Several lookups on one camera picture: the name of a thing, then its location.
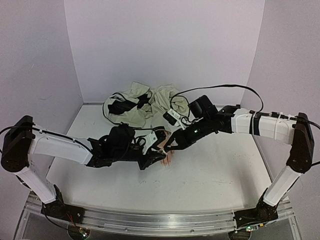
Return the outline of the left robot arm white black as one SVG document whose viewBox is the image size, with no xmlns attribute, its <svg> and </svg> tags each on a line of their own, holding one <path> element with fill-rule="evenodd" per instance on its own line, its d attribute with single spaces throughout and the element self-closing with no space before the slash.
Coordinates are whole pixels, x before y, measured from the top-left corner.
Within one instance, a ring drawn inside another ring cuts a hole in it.
<svg viewBox="0 0 320 240">
<path fill-rule="evenodd" d="M 44 155 L 76 162 L 89 168 L 110 167 L 116 162 L 136 162 L 140 170 L 163 160 L 166 153 L 159 147 L 166 140 L 163 127 L 136 136 L 133 127 L 121 123 L 99 139 L 75 138 L 36 125 L 33 117 L 23 116 L 15 125 L 0 131 L 4 136 L 0 150 L 2 168 L 14 174 L 33 191 L 42 203 L 45 217 L 83 222 L 85 209 L 66 204 L 59 187 L 38 174 L 33 155 Z"/>
</svg>

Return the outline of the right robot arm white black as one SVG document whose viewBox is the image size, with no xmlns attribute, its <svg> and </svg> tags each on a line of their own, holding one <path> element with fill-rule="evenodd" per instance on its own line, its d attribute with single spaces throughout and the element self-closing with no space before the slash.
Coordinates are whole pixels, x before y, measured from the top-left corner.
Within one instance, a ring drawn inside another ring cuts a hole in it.
<svg viewBox="0 0 320 240">
<path fill-rule="evenodd" d="M 164 144 L 165 152 L 184 150 L 205 136 L 219 132 L 260 136 L 291 146 L 285 166 L 263 192 L 256 207 L 238 210 L 233 217 L 238 228 L 276 220 L 283 196 L 313 166 L 315 142 L 307 115 L 256 112 L 239 105 L 218 110 L 206 95 L 188 106 L 197 121 L 173 132 Z"/>
</svg>

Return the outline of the mannequin hand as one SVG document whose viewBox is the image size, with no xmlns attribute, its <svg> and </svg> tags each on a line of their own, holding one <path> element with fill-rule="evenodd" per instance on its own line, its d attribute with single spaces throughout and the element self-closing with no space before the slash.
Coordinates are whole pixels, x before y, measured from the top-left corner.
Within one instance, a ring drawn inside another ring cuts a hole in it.
<svg viewBox="0 0 320 240">
<path fill-rule="evenodd" d="M 165 139 L 159 143 L 157 146 L 164 151 L 164 147 L 165 147 L 165 143 L 169 140 L 170 136 L 171 136 L 171 132 L 164 130 L 162 131 L 162 133 L 165 134 Z M 168 151 L 165 153 L 165 157 L 164 159 L 162 159 L 160 161 L 160 163 L 164 166 L 164 167 L 169 167 L 170 164 L 172 163 L 172 157 L 173 157 L 174 152 L 173 151 Z"/>
</svg>

